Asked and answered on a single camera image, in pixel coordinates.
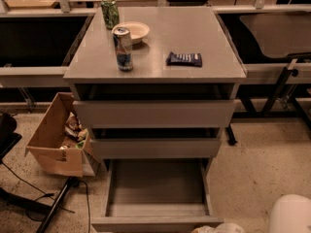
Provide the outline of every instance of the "drawer front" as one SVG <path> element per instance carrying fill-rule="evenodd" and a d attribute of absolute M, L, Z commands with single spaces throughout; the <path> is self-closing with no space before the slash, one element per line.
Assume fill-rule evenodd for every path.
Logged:
<path fill-rule="evenodd" d="M 96 158 L 200 158 L 215 157 L 219 139 L 114 139 L 90 140 Z"/>
<path fill-rule="evenodd" d="M 74 107 L 81 123 L 93 128 L 226 127 L 232 100 L 208 102 L 82 102 Z"/>
<path fill-rule="evenodd" d="M 198 159 L 114 160 L 97 232 L 190 232 L 217 226 L 210 215 L 203 165 Z"/>

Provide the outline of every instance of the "bowl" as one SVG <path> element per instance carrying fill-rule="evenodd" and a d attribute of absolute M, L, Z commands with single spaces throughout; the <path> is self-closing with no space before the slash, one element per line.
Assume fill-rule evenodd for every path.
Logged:
<path fill-rule="evenodd" d="M 149 26 L 138 21 L 127 21 L 119 23 L 113 28 L 112 32 L 114 32 L 117 27 L 126 27 L 129 29 L 132 44 L 140 43 L 143 40 L 143 38 L 148 35 L 150 31 Z"/>

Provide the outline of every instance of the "floor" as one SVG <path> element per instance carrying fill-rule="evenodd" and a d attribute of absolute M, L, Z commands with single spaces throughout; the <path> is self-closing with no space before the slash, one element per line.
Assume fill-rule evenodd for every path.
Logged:
<path fill-rule="evenodd" d="M 32 114 L 22 106 L 15 110 L 16 132 L 22 139 L 6 155 L 4 163 L 45 192 L 58 192 L 67 178 L 44 173 L 30 153 L 25 155 L 25 146 L 44 111 L 45 106 Z M 290 193 L 311 198 L 310 131 L 299 118 L 235 119 L 232 128 L 238 143 L 230 146 L 223 135 L 219 155 L 207 178 L 214 216 L 239 224 L 247 233 L 266 233 L 278 198 Z M 95 177 L 82 180 L 88 186 L 91 217 L 100 216 L 106 173 L 99 169 Z M 30 199 L 42 196 L 4 165 L 0 166 L 0 187 Z M 46 232 L 86 233 L 86 187 L 82 183 L 70 189 L 63 207 L 75 213 L 60 210 Z M 40 222 L 28 218 L 24 210 L 0 203 L 1 232 L 35 232 L 39 226 Z"/>

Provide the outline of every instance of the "candy bar wrapper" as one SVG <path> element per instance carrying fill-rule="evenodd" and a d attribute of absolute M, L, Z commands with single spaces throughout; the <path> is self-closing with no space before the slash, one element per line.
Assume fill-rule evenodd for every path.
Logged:
<path fill-rule="evenodd" d="M 170 52 L 166 58 L 167 65 L 202 67 L 201 53 Z"/>

